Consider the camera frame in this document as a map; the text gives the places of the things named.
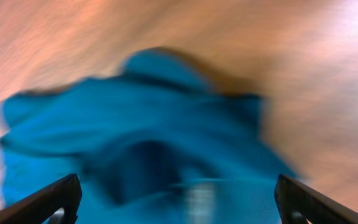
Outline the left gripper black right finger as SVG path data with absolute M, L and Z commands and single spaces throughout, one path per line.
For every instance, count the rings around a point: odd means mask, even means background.
M 282 224 L 358 224 L 358 213 L 287 175 L 274 192 Z

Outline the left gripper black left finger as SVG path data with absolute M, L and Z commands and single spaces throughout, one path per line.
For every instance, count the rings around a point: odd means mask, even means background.
M 69 174 L 17 203 L 0 210 L 0 224 L 71 223 L 77 221 L 82 191 L 76 174 Z

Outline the blue t-shirt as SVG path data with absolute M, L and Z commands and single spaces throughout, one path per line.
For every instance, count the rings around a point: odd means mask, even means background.
M 293 172 L 260 139 L 257 95 L 224 96 L 156 49 L 116 77 L 2 102 L 6 205 L 78 175 L 79 223 L 277 223 Z

